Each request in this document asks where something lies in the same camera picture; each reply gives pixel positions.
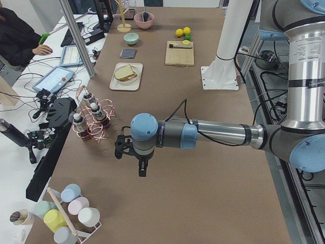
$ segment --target person's hand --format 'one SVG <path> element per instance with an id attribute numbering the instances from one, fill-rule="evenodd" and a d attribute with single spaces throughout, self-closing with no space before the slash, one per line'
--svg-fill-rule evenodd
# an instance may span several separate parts
<path id="1" fill-rule="evenodd" d="M 37 48 L 32 50 L 35 55 L 46 55 L 52 52 L 52 49 L 47 45 L 39 45 Z"/>

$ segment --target computer monitor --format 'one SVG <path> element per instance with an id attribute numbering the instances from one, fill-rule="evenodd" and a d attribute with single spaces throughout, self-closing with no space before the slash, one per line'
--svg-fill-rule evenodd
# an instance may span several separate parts
<path id="1" fill-rule="evenodd" d="M 100 28 L 102 31 L 107 33 L 113 22 L 113 14 L 112 14 L 112 9 L 109 0 L 93 0 L 93 2 L 99 20 L 99 23 L 95 25 L 93 29 Z M 106 7 L 107 18 L 104 18 L 103 3 L 105 4 Z"/>

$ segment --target green bowl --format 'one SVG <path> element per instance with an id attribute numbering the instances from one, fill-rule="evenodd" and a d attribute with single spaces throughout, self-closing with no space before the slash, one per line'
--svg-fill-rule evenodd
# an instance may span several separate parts
<path id="1" fill-rule="evenodd" d="M 124 40 L 126 43 L 129 45 L 134 45 L 138 42 L 139 40 L 139 35 L 135 33 L 128 33 L 124 36 Z"/>

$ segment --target bread slice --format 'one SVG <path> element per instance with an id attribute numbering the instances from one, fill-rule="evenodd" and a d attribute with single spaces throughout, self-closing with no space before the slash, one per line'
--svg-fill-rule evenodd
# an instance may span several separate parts
<path id="1" fill-rule="evenodd" d="M 137 73 L 133 71 L 131 65 L 123 66 L 114 73 L 114 77 L 119 81 L 128 81 L 137 76 Z"/>

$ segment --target brown tabletop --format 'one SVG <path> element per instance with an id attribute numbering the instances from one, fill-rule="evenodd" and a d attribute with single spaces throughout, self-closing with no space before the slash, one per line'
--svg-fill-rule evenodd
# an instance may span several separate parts
<path id="1" fill-rule="evenodd" d="M 107 130 L 108 140 L 83 142 L 70 131 L 50 186 L 61 191 L 76 183 L 90 206 L 99 209 L 103 225 L 88 244 L 290 243 L 263 151 L 207 141 L 199 141 L 193 150 L 157 148 L 144 178 L 138 177 L 135 157 L 115 159 L 114 142 L 122 126 L 141 112 L 163 120 L 185 98 L 191 118 L 233 124 L 251 124 L 253 118 L 245 85 L 239 84 L 238 91 L 202 89 L 200 67 L 215 58 L 222 11 L 147 11 L 155 15 L 152 28 L 143 31 L 128 21 L 140 36 L 134 59 L 119 58 L 128 45 L 116 30 L 120 20 L 114 20 L 97 75 L 88 85 L 97 98 L 115 105 L 118 117 Z M 166 43 L 179 40 L 175 30 L 185 26 L 192 29 L 195 66 L 165 66 Z M 143 64 L 137 91 L 109 89 L 121 62 Z M 53 233 L 37 218 L 26 243 L 54 243 Z"/>

